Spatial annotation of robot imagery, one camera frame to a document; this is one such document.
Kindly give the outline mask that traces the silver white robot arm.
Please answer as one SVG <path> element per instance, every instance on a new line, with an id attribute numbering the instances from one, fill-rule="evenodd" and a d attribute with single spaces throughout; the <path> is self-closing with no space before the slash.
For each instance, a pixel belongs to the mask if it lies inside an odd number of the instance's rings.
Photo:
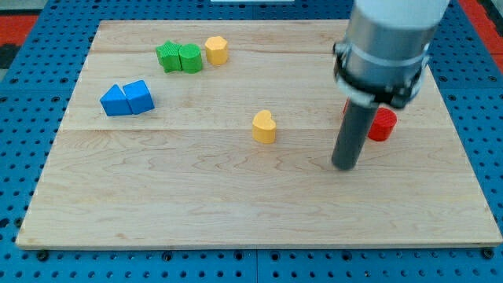
<path id="1" fill-rule="evenodd" d="M 420 92 L 428 48 L 449 0 L 355 0 L 334 76 L 358 106 L 405 108 Z"/>

